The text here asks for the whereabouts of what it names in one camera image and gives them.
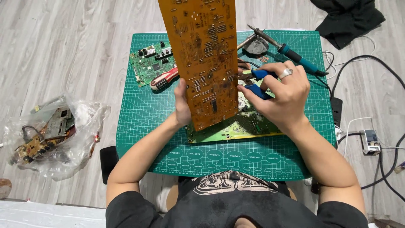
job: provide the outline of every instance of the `right hand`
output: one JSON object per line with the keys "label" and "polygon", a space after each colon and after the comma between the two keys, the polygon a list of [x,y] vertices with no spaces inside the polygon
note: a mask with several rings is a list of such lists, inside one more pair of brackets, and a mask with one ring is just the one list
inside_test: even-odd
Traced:
{"label": "right hand", "polygon": [[281,82],[267,75],[260,85],[262,90],[269,88],[274,93],[273,99],[263,100],[241,85],[238,85],[238,90],[259,113],[291,137],[295,129],[298,130],[300,126],[309,123],[304,115],[304,106],[310,88],[307,74],[302,66],[295,66],[291,61],[265,64],[259,70],[274,71],[277,75],[281,75],[288,68],[292,69],[293,73],[283,78]]}

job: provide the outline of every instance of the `hand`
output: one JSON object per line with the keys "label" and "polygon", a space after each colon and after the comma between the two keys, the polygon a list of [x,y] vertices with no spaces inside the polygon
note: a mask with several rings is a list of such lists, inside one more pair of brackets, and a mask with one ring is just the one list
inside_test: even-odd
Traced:
{"label": "hand", "polygon": [[274,71],[277,75],[281,75],[288,68],[292,69],[293,73],[283,78],[281,82],[268,75],[260,85],[262,90],[269,88],[274,93],[273,99],[262,100],[241,85],[238,86],[238,90],[242,91],[245,98],[259,113],[274,123],[284,134],[290,136],[295,129],[308,123],[308,118],[304,115],[304,106],[310,88],[307,74],[302,66],[295,66],[291,61],[265,64],[259,70]]}
{"label": "hand", "polygon": [[179,85],[175,88],[176,97],[176,120],[180,127],[190,124],[191,122],[191,112],[187,104],[187,99],[185,98],[186,84],[184,78],[180,78]]}

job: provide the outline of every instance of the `green circuit board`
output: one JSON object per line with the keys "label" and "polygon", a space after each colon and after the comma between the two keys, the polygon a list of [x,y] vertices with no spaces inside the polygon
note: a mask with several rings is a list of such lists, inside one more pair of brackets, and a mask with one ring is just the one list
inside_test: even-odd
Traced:
{"label": "green circuit board", "polygon": [[133,52],[129,56],[138,87],[149,85],[154,78],[174,67],[175,59],[169,42],[164,42],[164,47],[157,42],[139,50],[145,52]]}
{"label": "green circuit board", "polygon": [[[252,80],[260,86],[260,81]],[[208,127],[202,131],[195,131],[193,125],[186,126],[189,143],[212,142],[220,140],[255,138],[262,136],[277,136],[283,133],[268,119],[258,113],[253,105],[248,102],[242,92],[239,92],[239,113],[234,117]]]}

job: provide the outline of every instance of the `blue plier handle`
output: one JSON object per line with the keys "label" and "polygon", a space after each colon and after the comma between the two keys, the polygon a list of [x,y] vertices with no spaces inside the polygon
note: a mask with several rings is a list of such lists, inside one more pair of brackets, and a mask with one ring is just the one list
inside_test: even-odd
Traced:
{"label": "blue plier handle", "polygon": [[243,80],[246,83],[245,88],[251,90],[254,94],[256,94],[256,96],[260,97],[263,100],[268,100],[273,97],[268,95],[266,91],[261,90],[258,85],[250,81],[250,79],[252,78],[255,78],[256,80],[261,80],[267,75],[271,75],[276,79],[278,78],[278,76],[274,72],[269,72],[266,70],[252,70],[252,73],[249,74],[238,74],[238,79]]}

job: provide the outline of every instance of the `plastic bag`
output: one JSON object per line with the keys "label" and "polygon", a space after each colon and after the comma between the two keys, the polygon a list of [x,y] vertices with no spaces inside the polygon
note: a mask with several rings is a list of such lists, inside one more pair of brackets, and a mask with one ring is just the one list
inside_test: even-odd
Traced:
{"label": "plastic bag", "polygon": [[[59,142],[62,138],[52,141],[55,146],[48,147],[49,150],[46,152],[44,149],[41,153],[35,152],[34,160],[32,157],[24,156],[27,155],[26,151],[31,149],[29,147],[33,144],[27,144],[27,142],[34,141],[35,145],[39,145],[39,141],[42,140],[41,148],[49,144],[49,141],[43,140],[47,135],[44,127],[48,127],[48,121],[51,122],[50,119],[56,110],[60,111],[67,107],[74,117],[74,126],[70,130],[73,130],[72,133],[75,130],[75,133],[70,137],[66,136],[62,142]],[[30,115],[9,118],[4,127],[3,137],[3,150],[9,155],[9,164],[38,170],[43,176],[67,178],[90,158],[96,143],[95,137],[98,136],[110,110],[110,106],[99,101],[73,101],[68,95],[62,94],[49,102],[36,106]],[[32,148],[33,151],[37,151],[39,146]]]}

